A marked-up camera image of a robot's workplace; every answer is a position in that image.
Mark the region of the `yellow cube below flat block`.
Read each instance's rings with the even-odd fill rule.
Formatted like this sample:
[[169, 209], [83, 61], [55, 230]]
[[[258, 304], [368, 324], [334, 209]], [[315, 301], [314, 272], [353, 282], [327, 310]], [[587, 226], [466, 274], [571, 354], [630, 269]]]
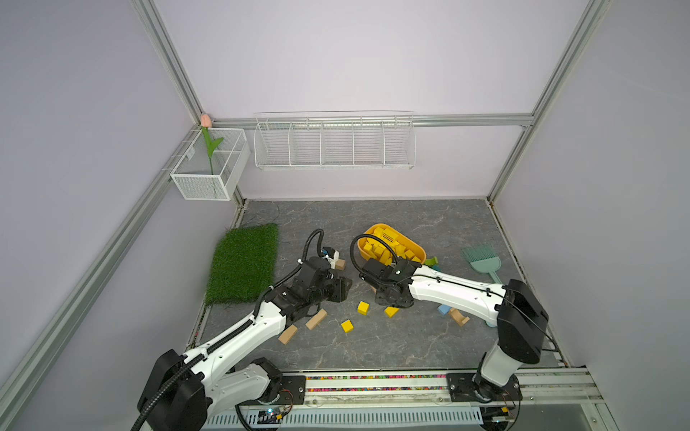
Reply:
[[370, 305], [366, 302], [360, 302], [357, 308], [358, 313], [362, 315], [368, 315], [369, 309]]

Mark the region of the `pink artificial tulip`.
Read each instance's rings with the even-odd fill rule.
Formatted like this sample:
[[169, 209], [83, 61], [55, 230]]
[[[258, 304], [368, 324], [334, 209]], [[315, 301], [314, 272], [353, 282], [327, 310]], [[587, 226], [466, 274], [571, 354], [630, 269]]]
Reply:
[[206, 113], [202, 114], [201, 115], [201, 132], [202, 132], [202, 136], [203, 136], [205, 143], [206, 143], [208, 164], [210, 165], [210, 173], [212, 175], [214, 175], [215, 170], [214, 170], [214, 166], [213, 166], [213, 156], [214, 156], [217, 148], [223, 142], [224, 138], [212, 138], [212, 136], [210, 135], [210, 128], [212, 126], [213, 126], [213, 121], [210, 118], [210, 115], [208, 115]]

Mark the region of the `yellow plastic tub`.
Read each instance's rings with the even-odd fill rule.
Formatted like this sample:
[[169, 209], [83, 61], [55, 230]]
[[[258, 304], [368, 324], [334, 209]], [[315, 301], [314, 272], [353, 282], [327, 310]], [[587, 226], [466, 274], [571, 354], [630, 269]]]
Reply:
[[375, 259], [380, 263], [391, 264], [393, 256], [424, 263], [427, 260], [426, 251], [413, 240], [398, 232], [388, 224], [374, 224], [366, 233], [374, 235], [387, 244], [393, 251], [390, 252], [377, 240], [371, 238], [360, 238], [357, 247], [361, 256], [365, 260]]

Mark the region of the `yellow long block diagonal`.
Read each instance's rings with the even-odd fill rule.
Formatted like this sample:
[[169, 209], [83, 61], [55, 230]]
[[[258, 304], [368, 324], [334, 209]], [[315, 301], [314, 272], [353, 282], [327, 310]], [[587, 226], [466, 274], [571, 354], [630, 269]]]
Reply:
[[399, 309], [398, 309], [398, 308], [391, 307], [391, 306], [386, 307], [386, 309], [385, 309], [385, 314], [386, 314], [389, 318], [393, 318], [393, 317], [395, 316], [395, 314], [397, 314], [398, 312], [399, 312]]

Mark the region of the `natural wood block lower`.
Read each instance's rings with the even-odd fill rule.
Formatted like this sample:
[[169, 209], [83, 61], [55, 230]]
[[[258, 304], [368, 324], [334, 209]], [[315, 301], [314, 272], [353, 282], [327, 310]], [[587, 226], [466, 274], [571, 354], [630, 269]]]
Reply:
[[292, 339], [295, 337], [297, 333], [298, 327], [295, 325], [290, 325], [289, 328], [286, 328], [286, 330], [284, 330], [284, 332], [280, 334], [279, 342], [283, 345], [287, 345], [289, 344], [289, 342], [292, 341]]

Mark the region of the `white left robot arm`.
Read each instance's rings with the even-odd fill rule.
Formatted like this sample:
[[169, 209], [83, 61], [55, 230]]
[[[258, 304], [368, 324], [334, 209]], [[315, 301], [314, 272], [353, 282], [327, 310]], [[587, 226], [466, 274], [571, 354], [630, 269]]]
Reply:
[[280, 282], [264, 291], [253, 310], [214, 339], [177, 353], [163, 353], [138, 401], [133, 429], [200, 430], [213, 414], [247, 400], [259, 400], [282, 373], [260, 358], [243, 369], [235, 366], [265, 341], [280, 336], [323, 302], [341, 303], [352, 281], [325, 259], [303, 260]]

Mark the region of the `yellow small cube bottom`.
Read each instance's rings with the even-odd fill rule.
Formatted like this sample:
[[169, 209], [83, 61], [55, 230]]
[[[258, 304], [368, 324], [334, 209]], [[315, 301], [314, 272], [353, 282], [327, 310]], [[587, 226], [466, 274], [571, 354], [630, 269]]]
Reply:
[[350, 320], [345, 321], [344, 323], [341, 324], [341, 328], [345, 333], [349, 333], [354, 329], [354, 326]]

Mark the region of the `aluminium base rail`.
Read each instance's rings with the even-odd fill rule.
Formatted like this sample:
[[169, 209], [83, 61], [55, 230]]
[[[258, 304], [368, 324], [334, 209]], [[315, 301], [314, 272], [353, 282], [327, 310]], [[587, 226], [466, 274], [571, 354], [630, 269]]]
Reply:
[[473, 372], [461, 370], [280, 373], [251, 365], [205, 385], [190, 376], [161, 398], [151, 430], [247, 428], [512, 428], [522, 409], [580, 405], [603, 397], [585, 369], [528, 368], [480, 402]]

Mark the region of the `natural wood long block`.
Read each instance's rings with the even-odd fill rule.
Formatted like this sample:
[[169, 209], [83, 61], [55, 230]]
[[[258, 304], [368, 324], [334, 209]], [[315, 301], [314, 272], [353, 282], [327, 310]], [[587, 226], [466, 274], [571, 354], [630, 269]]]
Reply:
[[305, 325], [309, 330], [314, 330], [326, 317], [327, 312], [325, 310], [320, 310], [315, 316], [313, 316]]

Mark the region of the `green artificial grass mat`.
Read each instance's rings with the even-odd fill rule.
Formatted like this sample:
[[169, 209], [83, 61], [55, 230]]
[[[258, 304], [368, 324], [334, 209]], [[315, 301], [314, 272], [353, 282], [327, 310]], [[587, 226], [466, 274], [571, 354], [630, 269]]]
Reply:
[[273, 282], [279, 247], [276, 224], [228, 231], [216, 246], [205, 303], [251, 303]]

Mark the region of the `green plastic dustpan brush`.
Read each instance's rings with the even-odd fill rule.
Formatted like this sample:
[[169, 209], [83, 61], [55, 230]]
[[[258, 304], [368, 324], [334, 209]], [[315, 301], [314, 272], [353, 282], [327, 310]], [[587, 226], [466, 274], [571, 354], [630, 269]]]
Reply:
[[475, 271], [488, 275], [495, 284], [502, 283], [498, 275], [502, 266], [501, 258], [491, 246], [481, 245], [465, 248], [463, 255]]

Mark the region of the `white mesh corner basket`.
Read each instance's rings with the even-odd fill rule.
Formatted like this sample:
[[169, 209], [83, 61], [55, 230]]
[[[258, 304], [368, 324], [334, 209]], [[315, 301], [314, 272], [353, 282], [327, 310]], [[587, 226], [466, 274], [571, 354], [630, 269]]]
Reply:
[[230, 201], [250, 155], [243, 129], [201, 128], [171, 178], [185, 200]]

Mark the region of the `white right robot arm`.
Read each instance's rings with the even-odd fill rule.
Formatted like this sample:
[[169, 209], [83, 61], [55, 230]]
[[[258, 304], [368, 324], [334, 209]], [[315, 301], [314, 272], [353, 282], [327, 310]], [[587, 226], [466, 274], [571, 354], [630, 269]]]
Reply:
[[410, 308], [417, 301], [448, 305], [497, 329], [498, 339], [483, 355], [474, 375], [461, 384], [448, 382], [453, 387], [452, 398], [481, 403], [504, 397], [521, 399], [516, 372], [521, 366], [540, 362], [549, 321], [524, 282], [472, 281], [402, 258], [391, 265], [370, 259], [354, 268], [376, 290], [379, 305], [399, 309]]

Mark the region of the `natural wood arch block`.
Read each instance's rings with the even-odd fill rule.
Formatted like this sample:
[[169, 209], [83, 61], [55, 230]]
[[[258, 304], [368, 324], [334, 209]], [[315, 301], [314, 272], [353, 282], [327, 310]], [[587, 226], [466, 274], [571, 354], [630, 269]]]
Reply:
[[455, 308], [450, 309], [449, 315], [453, 321], [461, 327], [465, 326], [470, 321], [468, 316], [463, 315], [460, 310], [456, 310]]

